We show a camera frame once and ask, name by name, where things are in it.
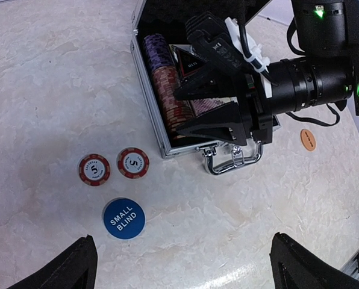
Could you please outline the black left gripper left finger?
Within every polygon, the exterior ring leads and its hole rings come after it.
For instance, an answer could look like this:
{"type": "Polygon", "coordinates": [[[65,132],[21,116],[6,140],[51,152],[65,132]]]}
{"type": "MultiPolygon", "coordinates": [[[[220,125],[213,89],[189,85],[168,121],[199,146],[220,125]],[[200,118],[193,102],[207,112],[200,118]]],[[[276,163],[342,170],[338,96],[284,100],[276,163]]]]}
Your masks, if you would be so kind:
{"type": "Polygon", "coordinates": [[[94,288],[97,266],[93,237],[81,237],[47,265],[10,288],[94,288]]]}

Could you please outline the orange chip stack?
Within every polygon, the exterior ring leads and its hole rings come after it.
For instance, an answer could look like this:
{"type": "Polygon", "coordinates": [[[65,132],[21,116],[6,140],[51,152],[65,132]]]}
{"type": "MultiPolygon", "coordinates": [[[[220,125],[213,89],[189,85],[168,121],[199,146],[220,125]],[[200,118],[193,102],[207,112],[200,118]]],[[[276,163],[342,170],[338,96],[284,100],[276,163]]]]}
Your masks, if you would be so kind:
{"type": "Polygon", "coordinates": [[[97,187],[108,181],[111,167],[108,160],[99,154],[88,154],[78,164],[78,175],[83,183],[97,187]]]}

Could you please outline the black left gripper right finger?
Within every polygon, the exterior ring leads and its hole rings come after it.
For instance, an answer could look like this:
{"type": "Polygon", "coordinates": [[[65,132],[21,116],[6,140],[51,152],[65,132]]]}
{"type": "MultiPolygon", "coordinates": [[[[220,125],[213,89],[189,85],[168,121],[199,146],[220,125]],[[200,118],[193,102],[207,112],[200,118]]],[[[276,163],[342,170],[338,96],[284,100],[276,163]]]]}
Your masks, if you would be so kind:
{"type": "Polygon", "coordinates": [[[285,233],[270,251],[275,288],[359,288],[359,281],[328,265],[285,233]]]}

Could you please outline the black red triangle button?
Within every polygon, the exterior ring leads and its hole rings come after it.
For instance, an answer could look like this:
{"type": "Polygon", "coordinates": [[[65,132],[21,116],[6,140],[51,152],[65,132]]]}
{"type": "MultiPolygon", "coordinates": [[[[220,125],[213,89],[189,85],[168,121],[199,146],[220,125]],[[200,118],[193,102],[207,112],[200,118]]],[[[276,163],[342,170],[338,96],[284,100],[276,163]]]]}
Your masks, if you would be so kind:
{"type": "Polygon", "coordinates": [[[177,46],[172,46],[172,52],[181,79],[190,77],[205,65],[202,59],[177,46]]]}

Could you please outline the single orange poker chip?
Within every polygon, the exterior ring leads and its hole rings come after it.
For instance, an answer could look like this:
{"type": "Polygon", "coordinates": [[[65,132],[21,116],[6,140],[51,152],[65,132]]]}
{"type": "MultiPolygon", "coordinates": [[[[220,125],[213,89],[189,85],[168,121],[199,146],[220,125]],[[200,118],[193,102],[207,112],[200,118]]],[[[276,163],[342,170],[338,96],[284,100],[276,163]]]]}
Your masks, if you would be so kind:
{"type": "Polygon", "coordinates": [[[144,177],[149,169],[150,161],[147,154],[139,148],[125,148],[117,156],[117,168],[129,179],[144,177]]]}

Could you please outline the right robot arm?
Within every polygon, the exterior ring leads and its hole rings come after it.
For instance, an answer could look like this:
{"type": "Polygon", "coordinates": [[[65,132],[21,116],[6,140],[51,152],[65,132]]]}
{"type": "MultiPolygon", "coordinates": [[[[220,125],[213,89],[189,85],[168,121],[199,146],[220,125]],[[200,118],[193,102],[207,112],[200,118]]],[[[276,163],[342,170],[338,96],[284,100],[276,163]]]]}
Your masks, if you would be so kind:
{"type": "Polygon", "coordinates": [[[317,105],[337,114],[353,98],[359,116],[359,1],[293,1],[292,7],[287,39],[298,38],[296,58],[270,64],[249,48],[244,3],[237,20],[205,12],[186,22],[187,40],[205,64],[175,98],[233,101],[178,126],[179,135],[265,145],[279,114],[295,117],[317,105]]]}

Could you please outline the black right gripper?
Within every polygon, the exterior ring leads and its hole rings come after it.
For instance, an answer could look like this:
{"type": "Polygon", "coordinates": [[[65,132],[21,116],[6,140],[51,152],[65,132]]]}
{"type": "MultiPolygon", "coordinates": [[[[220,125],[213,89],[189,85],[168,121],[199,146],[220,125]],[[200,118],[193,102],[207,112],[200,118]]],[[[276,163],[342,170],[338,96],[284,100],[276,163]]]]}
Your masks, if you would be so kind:
{"type": "Polygon", "coordinates": [[[273,114],[261,75],[242,70],[243,59],[211,57],[175,89],[179,101],[237,98],[178,126],[176,132],[246,146],[248,139],[264,145],[273,142],[273,114]]]}

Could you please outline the red playing card deck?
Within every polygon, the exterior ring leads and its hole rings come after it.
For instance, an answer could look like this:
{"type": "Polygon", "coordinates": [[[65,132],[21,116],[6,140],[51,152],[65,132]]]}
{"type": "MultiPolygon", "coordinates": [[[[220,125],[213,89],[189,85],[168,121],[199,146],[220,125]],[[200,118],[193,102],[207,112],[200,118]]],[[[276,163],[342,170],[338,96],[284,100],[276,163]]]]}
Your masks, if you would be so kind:
{"type": "Polygon", "coordinates": [[[236,97],[231,98],[208,98],[208,99],[196,99],[190,101],[190,105],[193,109],[195,117],[206,113],[210,110],[218,108],[229,102],[237,102],[236,97]]]}

